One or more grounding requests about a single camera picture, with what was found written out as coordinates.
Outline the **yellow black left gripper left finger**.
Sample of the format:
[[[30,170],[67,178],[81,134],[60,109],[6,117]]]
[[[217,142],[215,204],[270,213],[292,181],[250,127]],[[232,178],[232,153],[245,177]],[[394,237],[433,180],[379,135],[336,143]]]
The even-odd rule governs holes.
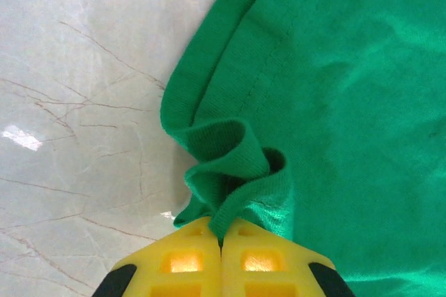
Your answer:
[[[209,217],[128,255],[106,274],[94,296],[220,296],[221,250]]]

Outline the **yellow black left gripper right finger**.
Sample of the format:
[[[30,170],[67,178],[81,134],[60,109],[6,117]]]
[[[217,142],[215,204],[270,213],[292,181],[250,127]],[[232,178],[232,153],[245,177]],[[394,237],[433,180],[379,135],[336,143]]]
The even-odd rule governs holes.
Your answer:
[[[241,219],[224,237],[221,270],[223,296],[354,295],[327,257]]]

